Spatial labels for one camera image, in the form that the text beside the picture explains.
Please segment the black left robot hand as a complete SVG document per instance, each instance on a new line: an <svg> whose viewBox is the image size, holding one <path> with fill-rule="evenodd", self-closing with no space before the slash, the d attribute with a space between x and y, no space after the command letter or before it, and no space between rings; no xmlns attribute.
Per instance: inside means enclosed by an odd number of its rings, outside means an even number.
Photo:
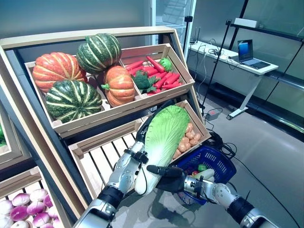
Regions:
<svg viewBox="0 0 304 228"><path fill-rule="evenodd" d="M166 101L165 103L163 103L161 106L159 106L154 112L152 115L150 115L148 117L147 120L145 120L143 122L143 124L141 125L141 127L139 128L139 130L137 131L137 134L136 134L136 138L135 138L135 141L136 142L142 142L142 143L145 143L145 136L146 136L146 133L147 133L147 130L148 130L148 127L152 121L152 119L155 117L156 114L158 114L162 109L170 106L170 105L174 105L174 100L168 100Z"/></svg>

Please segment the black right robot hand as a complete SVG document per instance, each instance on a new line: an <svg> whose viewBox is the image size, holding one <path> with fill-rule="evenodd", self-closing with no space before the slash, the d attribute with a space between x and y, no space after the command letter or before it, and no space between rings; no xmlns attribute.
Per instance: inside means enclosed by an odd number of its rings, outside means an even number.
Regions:
<svg viewBox="0 0 304 228"><path fill-rule="evenodd" d="M175 166L164 167L148 165L147 171L160 177L160 180L156 185L157 189L171 193L183 191L186 179L186 173L183 169Z"/></svg>

